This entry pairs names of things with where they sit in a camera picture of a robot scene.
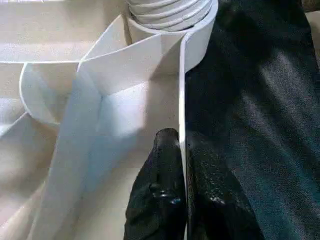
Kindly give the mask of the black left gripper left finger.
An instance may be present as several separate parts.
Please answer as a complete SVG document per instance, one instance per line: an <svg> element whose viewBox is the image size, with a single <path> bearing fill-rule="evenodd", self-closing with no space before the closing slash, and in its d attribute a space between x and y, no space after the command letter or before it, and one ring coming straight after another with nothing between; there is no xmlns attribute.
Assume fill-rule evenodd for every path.
<svg viewBox="0 0 320 240"><path fill-rule="evenodd" d="M125 212L125 240L182 240L187 203L179 134L164 128L131 189Z"/></svg>

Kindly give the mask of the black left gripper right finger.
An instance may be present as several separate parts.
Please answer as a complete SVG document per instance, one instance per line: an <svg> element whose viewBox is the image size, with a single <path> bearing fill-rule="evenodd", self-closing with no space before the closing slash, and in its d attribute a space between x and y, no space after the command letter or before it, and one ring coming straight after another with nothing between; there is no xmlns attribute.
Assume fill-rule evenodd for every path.
<svg viewBox="0 0 320 240"><path fill-rule="evenodd" d="M264 239L240 182L213 143L199 132L187 132L186 146L188 239Z"/></svg>

